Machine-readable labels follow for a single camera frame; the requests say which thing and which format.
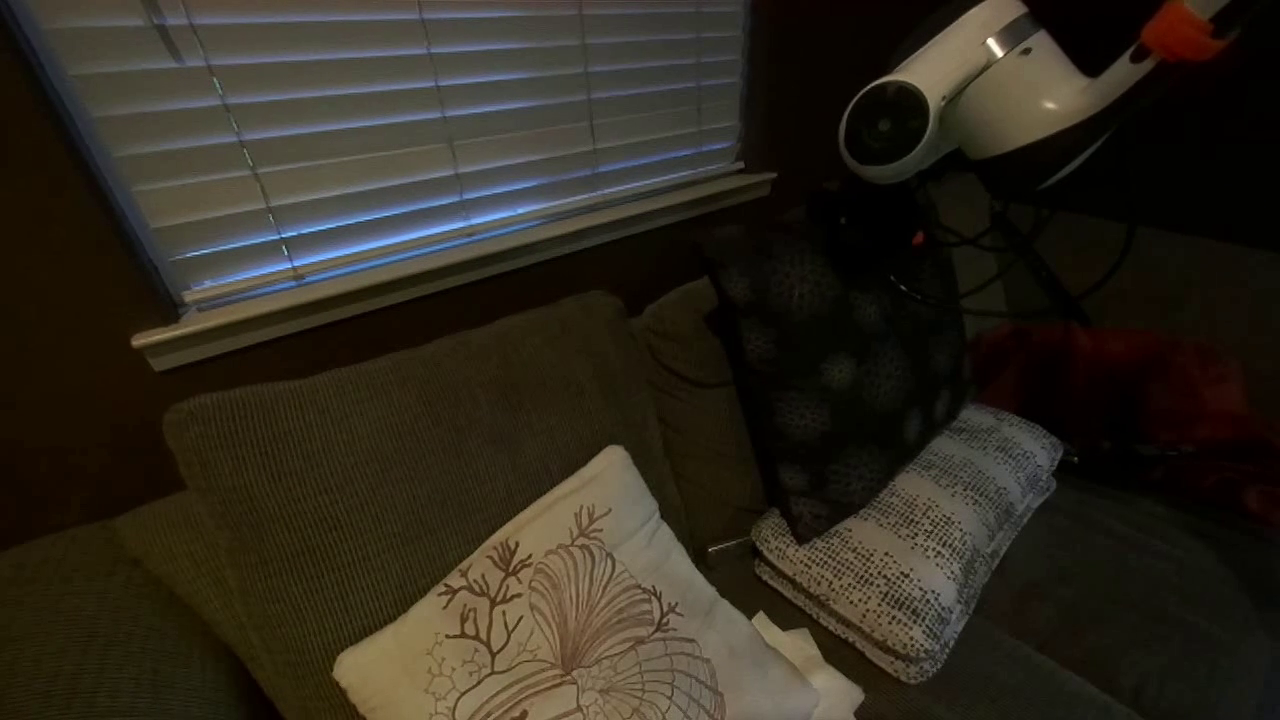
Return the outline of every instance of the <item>throw pillow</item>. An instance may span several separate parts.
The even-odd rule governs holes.
[[[860,244],[879,238],[778,223],[713,272],[755,457],[798,542],[865,507],[965,403],[950,253],[926,234],[898,253]]]
[[[821,692],[693,567],[615,444],[342,652],[334,675],[374,720],[802,720],[821,707]]]
[[[286,715],[352,715],[334,656],[605,444],[633,450],[679,523],[646,347],[614,298],[200,396],[169,417],[169,444]]]
[[[969,403],[865,514],[798,546],[755,523],[762,575],[886,671],[919,685],[951,652],[991,567],[1054,496],[1060,439]]]

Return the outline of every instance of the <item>couch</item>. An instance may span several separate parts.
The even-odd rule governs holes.
[[[329,680],[605,444],[743,613],[808,626],[860,715],[1280,715],[1275,537],[1060,477],[956,652],[902,685],[753,571],[768,507],[717,293],[587,293],[324,376],[188,400],[184,492],[0,557],[0,715],[352,715]]]

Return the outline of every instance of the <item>red fabric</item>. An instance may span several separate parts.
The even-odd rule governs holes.
[[[1116,330],[1014,330],[971,363],[986,403],[1082,457],[1280,523],[1280,439],[1250,411],[1243,371],[1212,347]]]

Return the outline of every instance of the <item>embroidered pillow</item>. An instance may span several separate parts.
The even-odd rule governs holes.
[[[969,403],[865,514],[798,546],[773,514],[755,571],[886,671],[926,685],[991,567],[1054,496],[1060,439]]]
[[[865,507],[962,411],[962,299],[926,234],[778,229],[713,281],[762,471],[798,542]]]
[[[813,715],[624,450],[523,507],[334,675],[366,715]]]

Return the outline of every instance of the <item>window blinds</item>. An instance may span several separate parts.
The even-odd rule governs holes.
[[[736,169],[743,0],[20,0],[184,307]]]

